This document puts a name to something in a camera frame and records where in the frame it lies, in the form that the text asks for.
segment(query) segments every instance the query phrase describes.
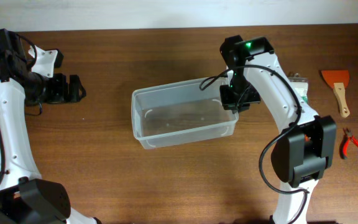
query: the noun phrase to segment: orange scraper blade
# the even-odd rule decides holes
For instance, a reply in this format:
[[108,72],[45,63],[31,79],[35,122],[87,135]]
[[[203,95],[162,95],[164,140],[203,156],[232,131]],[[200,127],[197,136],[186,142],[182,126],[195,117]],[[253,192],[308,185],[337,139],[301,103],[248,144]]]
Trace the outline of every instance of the orange scraper blade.
[[334,83],[343,83],[345,88],[349,84],[350,76],[348,70],[323,70],[321,74],[331,88],[334,88]]

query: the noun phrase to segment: transparent plastic bin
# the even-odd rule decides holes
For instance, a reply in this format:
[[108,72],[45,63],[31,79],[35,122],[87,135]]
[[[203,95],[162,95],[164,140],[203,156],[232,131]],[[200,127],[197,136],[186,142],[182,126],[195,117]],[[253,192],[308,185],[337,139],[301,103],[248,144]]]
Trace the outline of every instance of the transparent plastic bin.
[[132,94],[132,128],[145,149],[230,136],[238,113],[222,107],[216,80],[204,91],[204,78],[136,90]]

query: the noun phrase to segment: wooden tabletop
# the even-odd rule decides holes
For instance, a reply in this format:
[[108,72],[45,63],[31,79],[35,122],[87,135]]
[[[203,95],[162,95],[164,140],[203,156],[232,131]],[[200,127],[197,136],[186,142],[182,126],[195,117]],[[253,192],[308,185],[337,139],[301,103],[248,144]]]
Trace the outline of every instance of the wooden tabletop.
[[[134,90],[217,75],[225,37],[266,36],[286,73],[309,79],[308,98],[337,124],[333,166],[315,188],[309,221],[358,223],[358,149],[339,156],[342,128],[358,139],[358,24],[23,33],[65,55],[55,72],[77,74],[88,96],[44,105],[26,117],[35,162],[45,180],[65,186],[71,205],[103,223],[232,223],[268,219],[278,195],[262,181],[258,158],[278,132],[264,103],[240,114],[229,137],[145,150],[134,138]],[[338,112],[319,70],[345,69],[351,115]],[[270,155],[267,178],[278,185]]]

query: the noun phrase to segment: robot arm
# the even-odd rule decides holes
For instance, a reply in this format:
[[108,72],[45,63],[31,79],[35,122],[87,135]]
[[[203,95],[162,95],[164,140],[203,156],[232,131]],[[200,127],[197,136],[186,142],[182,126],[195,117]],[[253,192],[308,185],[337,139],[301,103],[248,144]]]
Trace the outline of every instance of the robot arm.
[[24,119],[24,106],[75,103],[85,89],[76,75],[68,84],[64,75],[53,74],[63,60],[59,50],[29,43],[35,57],[29,66],[20,39],[0,30],[0,223],[100,223],[72,209],[61,184],[41,179]]
[[[251,103],[260,101],[261,96],[280,133],[288,130],[300,113],[297,125],[277,141],[272,152],[272,164],[281,180],[282,192],[306,189],[311,195],[324,170],[332,163],[335,122],[329,116],[320,118],[303,101],[285,76],[266,38],[243,41],[239,35],[230,37],[222,44],[220,51],[228,70],[231,70],[227,73],[230,85],[220,87],[225,110],[232,110],[233,113],[247,110]],[[304,199],[302,192],[280,194],[270,222],[306,223],[309,201],[310,197]]]

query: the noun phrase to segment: pliers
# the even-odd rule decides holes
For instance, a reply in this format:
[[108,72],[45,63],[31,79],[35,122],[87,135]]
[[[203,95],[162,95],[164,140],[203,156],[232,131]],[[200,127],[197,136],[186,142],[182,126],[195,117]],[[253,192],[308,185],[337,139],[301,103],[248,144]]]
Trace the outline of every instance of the pliers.
[[342,158],[347,159],[347,147],[349,146],[349,141],[352,141],[358,147],[358,140],[353,136],[352,132],[349,129],[343,129],[346,136],[345,141],[341,150]]

